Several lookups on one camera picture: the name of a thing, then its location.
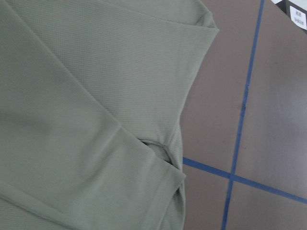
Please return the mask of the black box with white label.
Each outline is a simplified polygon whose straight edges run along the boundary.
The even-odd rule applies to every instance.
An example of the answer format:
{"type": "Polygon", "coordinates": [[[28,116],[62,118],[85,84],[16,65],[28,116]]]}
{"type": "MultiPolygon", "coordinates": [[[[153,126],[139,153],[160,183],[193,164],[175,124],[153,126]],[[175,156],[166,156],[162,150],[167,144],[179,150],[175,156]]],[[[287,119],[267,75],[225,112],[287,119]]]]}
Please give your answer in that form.
{"type": "Polygon", "coordinates": [[[305,34],[307,33],[307,0],[271,0],[305,34]]]}

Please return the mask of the olive green long-sleeve shirt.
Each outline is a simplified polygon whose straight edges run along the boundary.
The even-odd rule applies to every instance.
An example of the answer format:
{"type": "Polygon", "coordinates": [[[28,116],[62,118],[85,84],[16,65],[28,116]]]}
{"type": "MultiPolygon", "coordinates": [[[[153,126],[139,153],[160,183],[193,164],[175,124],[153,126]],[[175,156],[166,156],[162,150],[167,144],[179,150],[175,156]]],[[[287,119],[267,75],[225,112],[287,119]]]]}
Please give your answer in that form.
{"type": "Polygon", "coordinates": [[[0,227],[181,230],[200,0],[0,3],[0,227]]]}

